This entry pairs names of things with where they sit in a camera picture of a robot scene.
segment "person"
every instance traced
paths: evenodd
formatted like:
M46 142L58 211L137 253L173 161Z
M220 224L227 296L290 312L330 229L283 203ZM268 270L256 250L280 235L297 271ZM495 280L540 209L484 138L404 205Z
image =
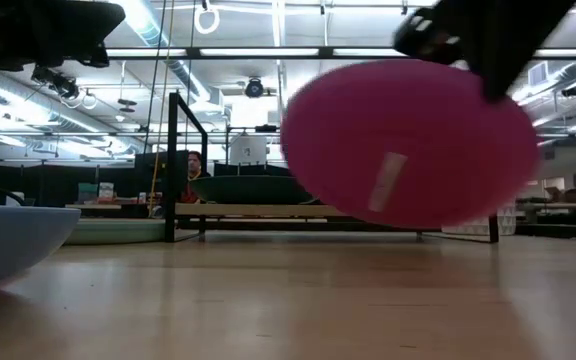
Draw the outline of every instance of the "person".
M199 151L188 152L188 182L181 194L181 202L185 204L199 203L199 197L190 188L190 181L211 175L201 168L201 153Z

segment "wooden floor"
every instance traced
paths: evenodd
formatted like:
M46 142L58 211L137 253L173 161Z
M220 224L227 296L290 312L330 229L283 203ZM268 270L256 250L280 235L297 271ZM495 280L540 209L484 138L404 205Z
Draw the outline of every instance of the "wooden floor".
M208 240L63 248L0 291L0 359L576 359L573 240Z

